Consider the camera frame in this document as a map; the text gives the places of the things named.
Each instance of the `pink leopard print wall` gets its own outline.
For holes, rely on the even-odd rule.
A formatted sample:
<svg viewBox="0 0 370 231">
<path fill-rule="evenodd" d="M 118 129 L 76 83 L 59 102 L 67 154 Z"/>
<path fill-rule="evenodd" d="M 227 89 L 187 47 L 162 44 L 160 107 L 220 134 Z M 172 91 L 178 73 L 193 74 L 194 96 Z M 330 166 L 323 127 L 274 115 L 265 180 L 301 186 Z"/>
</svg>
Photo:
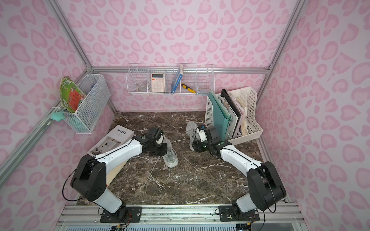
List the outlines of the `pink leopard print wall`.
<svg viewBox="0 0 370 231">
<path fill-rule="evenodd" d="M 43 0 L 0 3 L 0 166 L 84 70 Z"/>
<path fill-rule="evenodd" d="M 370 229 L 370 1 L 311 0 L 257 117 L 310 231 Z"/>
<path fill-rule="evenodd" d="M 106 135 L 114 114 L 106 106 L 93 134 L 75 134 L 54 122 L 21 165 L 0 188 L 0 230 L 53 230 L 64 206 L 61 189 L 80 158 Z M 77 192 L 66 184 L 65 196 Z"/>
<path fill-rule="evenodd" d="M 295 0 L 60 0 L 93 65 L 265 67 Z"/>
<path fill-rule="evenodd" d="M 111 100 L 118 111 L 205 111 L 207 96 L 199 95 L 134 95 L 127 91 L 126 73 L 103 73 Z M 215 74 L 215 91 L 251 86 L 258 92 L 265 75 Z"/>
</svg>

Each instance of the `yellow utility knife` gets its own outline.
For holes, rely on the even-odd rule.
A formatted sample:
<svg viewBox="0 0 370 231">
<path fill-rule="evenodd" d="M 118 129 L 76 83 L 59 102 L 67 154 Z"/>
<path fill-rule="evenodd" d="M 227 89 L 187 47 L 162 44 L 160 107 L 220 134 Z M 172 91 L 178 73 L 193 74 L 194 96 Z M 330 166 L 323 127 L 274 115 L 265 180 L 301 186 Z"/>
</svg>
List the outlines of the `yellow utility knife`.
<svg viewBox="0 0 370 231">
<path fill-rule="evenodd" d="M 185 88 L 186 90 L 190 91 L 191 93 L 196 93 L 195 90 L 191 89 L 190 87 L 186 86 L 186 84 L 181 84 L 181 86 L 183 88 Z"/>
</svg>

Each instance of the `aluminum frame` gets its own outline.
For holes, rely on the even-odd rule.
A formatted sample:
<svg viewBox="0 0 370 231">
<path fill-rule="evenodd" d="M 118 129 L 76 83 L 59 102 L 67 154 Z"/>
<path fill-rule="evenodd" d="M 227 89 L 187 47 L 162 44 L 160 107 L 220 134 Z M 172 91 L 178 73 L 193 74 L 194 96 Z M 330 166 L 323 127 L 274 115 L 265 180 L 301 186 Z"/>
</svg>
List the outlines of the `aluminum frame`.
<svg viewBox="0 0 370 231">
<path fill-rule="evenodd" d="M 173 71 L 173 66 L 168 67 L 140 67 L 140 69 L 161 69 Z M 125 73 L 128 72 L 129 67 L 108 67 L 108 66 L 94 66 L 92 70 L 94 72 L 114 72 L 114 73 Z M 207 67 L 184 67 L 184 72 L 187 71 L 208 71 L 210 68 Z M 215 74 L 269 74 L 270 70 L 264 67 L 213 67 Z"/>
<path fill-rule="evenodd" d="M 79 83 L 83 77 L 90 72 L 90 69 L 86 69 L 75 82 Z M 61 107 L 60 101 L 47 112 L 47 114 L 34 127 L 32 132 L 30 132 L 23 142 L 9 155 L 7 161 L 0 168 L 0 187 L 3 186 L 13 171 L 17 169 L 29 151 L 37 144 L 47 129 L 51 126 L 54 121 L 50 118 L 51 114 L 56 112 L 59 107 Z"/>
<path fill-rule="evenodd" d="M 139 223 L 130 225 L 164 225 L 164 224 L 244 224 L 243 221 L 222 222 L 215 210 L 220 205 L 231 204 L 172 204 L 172 205 L 130 205 L 141 206 Z M 100 214 L 96 205 L 67 205 L 59 217 L 56 227 L 68 225 L 117 225 L 118 223 L 100 223 Z M 258 210 L 263 223 L 264 214 Z M 296 203 L 276 203 L 276 212 L 265 211 L 266 223 L 304 223 L 303 216 Z"/>
<path fill-rule="evenodd" d="M 288 44 L 290 37 L 292 36 L 297 23 L 299 19 L 301 18 L 303 12 L 306 11 L 306 7 L 309 0 L 297 0 L 296 5 L 294 6 L 294 9 L 292 11 L 292 15 L 289 18 L 289 21 L 285 27 L 284 33 L 282 35 L 282 38 L 279 41 L 279 44 L 277 45 L 277 49 L 275 51 L 274 56 L 272 57 L 272 61 L 270 65 L 267 67 L 267 69 L 270 70 L 269 74 L 263 79 L 260 90 L 257 95 L 257 105 L 260 102 L 263 93 L 265 92 L 265 89 L 267 87 L 268 82 L 270 81 L 270 78 L 272 74 L 274 73 L 274 70 L 280 60 L 280 57 L 283 54 L 283 51 Z"/>
</svg>

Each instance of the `calculator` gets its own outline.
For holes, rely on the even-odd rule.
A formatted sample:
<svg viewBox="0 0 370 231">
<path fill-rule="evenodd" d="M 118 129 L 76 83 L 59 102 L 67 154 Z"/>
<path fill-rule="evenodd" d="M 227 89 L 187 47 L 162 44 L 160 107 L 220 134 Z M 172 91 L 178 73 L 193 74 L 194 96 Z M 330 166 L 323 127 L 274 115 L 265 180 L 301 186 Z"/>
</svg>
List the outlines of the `calculator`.
<svg viewBox="0 0 370 231">
<path fill-rule="evenodd" d="M 164 74 L 152 74 L 152 92 L 164 92 Z"/>
</svg>

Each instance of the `wire basket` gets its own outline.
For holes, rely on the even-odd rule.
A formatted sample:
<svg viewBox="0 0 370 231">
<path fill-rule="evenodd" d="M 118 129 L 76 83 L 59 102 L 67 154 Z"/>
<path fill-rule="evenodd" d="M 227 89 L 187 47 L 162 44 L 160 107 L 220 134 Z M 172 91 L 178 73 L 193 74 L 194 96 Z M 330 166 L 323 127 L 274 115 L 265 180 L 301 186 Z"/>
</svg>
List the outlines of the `wire basket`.
<svg viewBox="0 0 370 231">
<path fill-rule="evenodd" d="M 75 133 L 91 134 L 111 94 L 102 75 L 87 74 L 77 86 L 87 96 L 74 113 L 64 113 L 64 121 Z"/>
<path fill-rule="evenodd" d="M 233 91 L 228 91 L 231 95 L 235 98 L 239 98 L 243 107 L 247 107 L 248 111 L 246 113 L 245 120 L 243 123 L 246 123 L 248 128 L 248 135 L 242 136 L 242 134 L 238 131 L 237 138 L 228 140 L 233 145 L 238 145 L 240 143 L 244 143 L 250 140 L 257 139 L 261 136 L 263 129 L 257 123 L 255 119 L 255 112 L 256 112 L 256 102 L 257 102 L 257 93 L 253 90 L 252 87 L 245 87 Z M 205 115 L 205 125 L 207 127 L 213 126 L 213 106 L 209 98 L 207 98 L 206 104 L 206 115 Z"/>
<path fill-rule="evenodd" d="M 184 64 L 183 76 L 176 91 L 171 93 L 172 81 L 176 78 L 176 72 L 179 67 L 144 67 L 145 64 L 129 66 L 126 75 L 128 92 L 134 94 L 187 94 L 187 95 L 207 95 L 210 90 L 215 90 L 215 75 L 212 65 L 203 65 L 202 70 L 196 70 L 193 67 L 198 67 L 195 64 Z M 151 74 L 163 74 L 165 83 L 165 92 L 152 92 Z M 195 90 L 196 93 L 191 93 L 181 86 L 187 85 Z"/>
</svg>

